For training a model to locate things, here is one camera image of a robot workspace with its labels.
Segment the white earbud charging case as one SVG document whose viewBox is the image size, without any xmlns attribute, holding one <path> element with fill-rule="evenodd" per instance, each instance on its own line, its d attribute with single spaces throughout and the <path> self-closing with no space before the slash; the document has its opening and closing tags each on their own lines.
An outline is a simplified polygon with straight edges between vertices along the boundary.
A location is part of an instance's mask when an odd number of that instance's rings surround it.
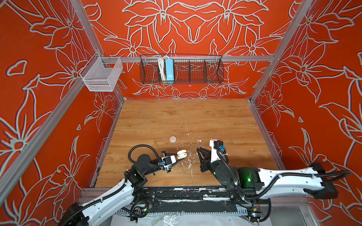
<svg viewBox="0 0 362 226">
<path fill-rule="evenodd" d="M 177 159 L 184 159 L 187 157 L 187 151 L 186 150 L 180 150 L 177 152 Z"/>
</svg>

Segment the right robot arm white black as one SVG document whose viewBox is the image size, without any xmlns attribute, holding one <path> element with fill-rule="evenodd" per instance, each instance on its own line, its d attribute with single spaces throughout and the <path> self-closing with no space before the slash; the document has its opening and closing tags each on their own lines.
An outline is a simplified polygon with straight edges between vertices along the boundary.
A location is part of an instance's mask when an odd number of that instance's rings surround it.
<svg viewBox="0 0 362 226">
<path fill-rule="evenodd" d="M 200 170 L 211 172 L 231 199 L 252 203 L 257 200 L 289 195 L 309 195 L 328 200 L 338 197 L 334 182 L 351 174 L 349 170 L 326 172 L 320 163 L 299 170 L 269 170 L 228 164 L 223 150 L 197 148 Z"/>
</svg>

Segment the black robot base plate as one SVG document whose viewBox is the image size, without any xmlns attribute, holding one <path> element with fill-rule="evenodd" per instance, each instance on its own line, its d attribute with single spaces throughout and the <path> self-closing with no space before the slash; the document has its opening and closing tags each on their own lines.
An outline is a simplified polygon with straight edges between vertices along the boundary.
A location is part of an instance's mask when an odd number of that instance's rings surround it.
<svg viewBox="0 0 362 226">
<path fill-rule="evenodd" d="M 150 211 L 234 211 L 237 207 L 268 206 L 267 200 L 243 201 L 220 186 L 144 187 L 136 197 L 146 198 Z"/>
</svg>

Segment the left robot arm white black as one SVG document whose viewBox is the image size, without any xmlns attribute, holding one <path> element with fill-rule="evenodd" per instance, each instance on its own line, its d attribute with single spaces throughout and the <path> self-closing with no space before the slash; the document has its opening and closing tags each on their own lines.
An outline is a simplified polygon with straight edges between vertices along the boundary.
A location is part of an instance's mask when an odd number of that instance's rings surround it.
<svg viewBox="0 0 362 226">
<path fill-rule="evenodd" d="M 148 148 L 156 156 L 152 160 L 148 154 L 142 154 L 135 161 L 132 152 L 138 148 Z M 150 202 L 145 196 L 144 185 L 146 176 L 154 175 L 157 171 L 171 172 L 172 167 L 187 157 L 187 151 L 166 153 L 157 151 L 149 145 L 140 144 L 132 147 L 128 153 L 128 160 L 132 167 L 124 172 L 124 178 L 114 187 L 97 198 L 82 205 L 75 202 L 66 210 L 58 225 L 60 226 L 99 226 L 118 210 L 124 210 L 131 220 L 147 216 Z"/>
</svg>

